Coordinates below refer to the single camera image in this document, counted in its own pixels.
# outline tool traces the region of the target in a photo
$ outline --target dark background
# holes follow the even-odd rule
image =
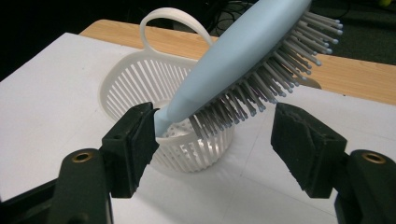
[[[151,10],[176,7],[195,17],[212,35],[227,5],[254,4],[255,0],[7,0],[2,3],[1,70],[4,79],[40,50],[67,33],[79,34],[95,21],[109,19],[139,23]],[[378,7],[376,0],[314,0],[312,10],[339,18],[344,35],[334,54],[378,63],[396,64],[396,13],[394,3]],[[173,29],[170,21],[151,25]]]

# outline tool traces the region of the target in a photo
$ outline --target white plastic basket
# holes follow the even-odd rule
[[[144,48],[121,59],[103,80],[99,90],[102,109],[117,121],[132,106],[145,102],[154,107],[167,105],[178,86],[196,64],[196,60],[161,53],[151,47],[146,39],[148,21],[170,19],[189,26],[212,44],[206,29],[189,14],[170,7],[159,8],[140,23],[140,36]],[[163,137],[153,156],[153,162],[180,172],[203,170],[215,163],[233,139],[233,127],[219,134],[198,139],[188,119],[173,124]]]

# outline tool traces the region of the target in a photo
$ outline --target hairbrush bristle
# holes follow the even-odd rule
[[[286,96],[299,86],[296,77],[306,79],[312,66],[320,66],[318,53],[331,54],[330,43],[338,40],[322,32],[341,35],[340,21],[306,11],[278,45],[216,99],[190,116],[197,135],[208,137],[265,110],[264,103],[276,104],[276,96]]]

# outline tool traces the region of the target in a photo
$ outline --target white table surface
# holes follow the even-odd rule
[[[112,122],[100,82],[136,49],[64,34],[0,82],[0,196],[10,199],[57,177],[72,151],[101,146]],[[343,135],[346,151],[396,160],[396,106],[295,89],[297,105]],[[212,167],[184,174],[152,164],[132,199],[113,199],[115,223],[336,223],[333,200],[309,199],[270,145],[275,106],[236,126]]]

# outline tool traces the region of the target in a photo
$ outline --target basket handle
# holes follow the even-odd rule
[[[173,21],[181,22],[187,26],[189,26],[193,31],[195,31],[198,35],[200,35],[207,45],[211,46],[213,44],[212,38],[210,37],[207,30],[204,26],[198,22],[193,16],[190,14],[179,10],[173,7],[161,7],[151,11],[143,20],[140,22],[140,38],[143,41],[143,46],[145,49],[156,51],[147,41],[146,38],[146,25],[149,21],[154,19],[169,19]]]

